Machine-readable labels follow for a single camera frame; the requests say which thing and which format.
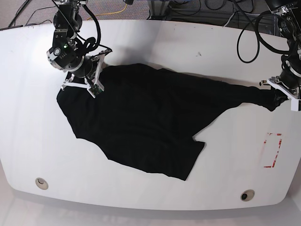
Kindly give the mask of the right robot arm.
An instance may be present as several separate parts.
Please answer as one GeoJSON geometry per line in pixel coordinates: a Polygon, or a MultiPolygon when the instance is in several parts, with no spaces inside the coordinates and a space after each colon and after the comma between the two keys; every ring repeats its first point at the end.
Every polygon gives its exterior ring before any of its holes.
{"type": "Polygon", "coordinates": [[[104,58],[112,49],[104,46],[103,51],[94,56],[90,52],[101,47],[101,28],[96,16],[87,7],[86,0],[55,0],[57,13],[54,16],[54,36],[52,47],[47,51],[50,64],[67,73],[67,78],[61,85],[61,90],[66,87],[86,89],[92,97],[104,91],[104,85],[99,77],[102,72],[104,58]],[[90,15],[96,25],[96,37],[84,39],[79,35],[82,18],[79,8],[90,15]]]}

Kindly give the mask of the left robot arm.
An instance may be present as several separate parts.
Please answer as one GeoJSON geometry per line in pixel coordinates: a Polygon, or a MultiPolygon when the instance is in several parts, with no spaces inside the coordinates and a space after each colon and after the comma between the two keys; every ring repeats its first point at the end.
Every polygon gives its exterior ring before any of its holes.
{"type": "Polygon", "coordinates": [[[283,92],[291,100],[291,110],[301,110],[301,2],[299,0],[267,0],[269,11],[261,13],[254,24],[260,43],[273,53],[281,55],[282,72],[262,83],[283,92]],[[288,50],[269,45],[259,34],[258,25],[265,16],[277,17],[277,28],[287,39],[288,50]]]}

